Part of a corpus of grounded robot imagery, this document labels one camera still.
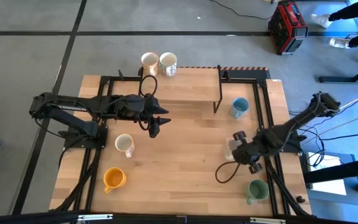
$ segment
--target mug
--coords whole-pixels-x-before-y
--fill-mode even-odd
[[[140,58],[143,66],[143,75],[153,75],[158,74],[158,56],[153,52],[147,52],[143,54]]]
[[[162,74],[171,77],[177,71],[177,56],[173,53],[167,52],[160,57],[160,66]]]
[[[121,134],[116,138],[116,148],[120,152],[125,152],[127,158],[132,157],[132,152],[135,150],[135,143],[129,134]]]
[[[127,177],[120,168],[113,167],[104,173],[103,182],[106,185],[104,193],[107,194],[111,189],[124,186],[127,182]]]
[[[265,200],[269,196],[269,187],[263,180],[253,180],[247,188],[247,204],[254,201]]]
[[[242,115],[244,115],[249,109],[248,100],[243,97],[237,97],[233,100],[233,104],[231,105],[230,114],[234,119],[238,119]]]

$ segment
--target person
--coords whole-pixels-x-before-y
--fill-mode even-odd
[[[338,12],[323,15],[310,14],[310,19],[324,28],[328,28],[334,21],[340,19],[353,19],[358,17],[358,2],[347,6]],[[358,36],[351,39],[333,37],[330,38],[328,44],[332,47],[340,47],[349,49],[358,47]]]

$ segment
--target white sneaker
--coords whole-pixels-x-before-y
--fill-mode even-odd
[[[343,49],[349,49],[350,39],[332,37],[328,40],[328,44],[332,47],[339,47]]]
[[[329,25],[333,23],[332,21],[328,21],[328,18],[329,18],[329,14],[324,14],[324,15],[310,14],[310,19],[324,28],[328,28]]]

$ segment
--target gray floor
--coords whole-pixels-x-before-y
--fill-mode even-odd
[[[226,1],[243,14],[269,17],[275,6],[262,0]],[[3,1],[0,0],[0,30],[71,30],[80,0]],[[333,12],[338,3],[300,2],[308,13]],[[353,20],[341,21],[329,31],[354,31]],[[216,3],[204,1],[89,1],[80,30],[240,30],[265,31],[267,21],[241,18]],[[320,28],[311,25],[311,30]],[[50,91],[63,57],[68,37],[0,37],[0,215],[8,214],[18,183],[28,162],[37,127],[28,115],[32,97]],[[60,94],[78,94],[84,74],[135,75],[140,56],[153,51],[174,52],[178,66],[259,66],[269,67],[272,78],[281,79],[288,107],[300,111],[312,94],[328,91],[342,103],[358,97],[358,85],[320,84],[319,75],[353,76],[358,73],[358,49],[335,49],[324,38],[307,38],[292,56],[274,54],[269,37],[215,36],[120,36],[77,37]],[[358,116],[358,104],[340,116],[318,126],[324,131]],[[64,129],[52,123],[51,130]],[[338,128],[325,137],[358,133],[358,120]],[[355,154],[358,137],[329,141],[328,151]],[[317,151],[314,143],[305,145]],[[57,174],[62,141],[48,135],[40,155],[24,212],[48,209]],[[354,207],[313,202],[320,217],[358,222]]]

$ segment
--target striped edge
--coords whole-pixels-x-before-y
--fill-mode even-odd
[[[212,68],[217,69],[217,67],[206,67],[206,66],[178,66],[178,68]],[[221,67],[221,70],[269,70],[268,67]]]

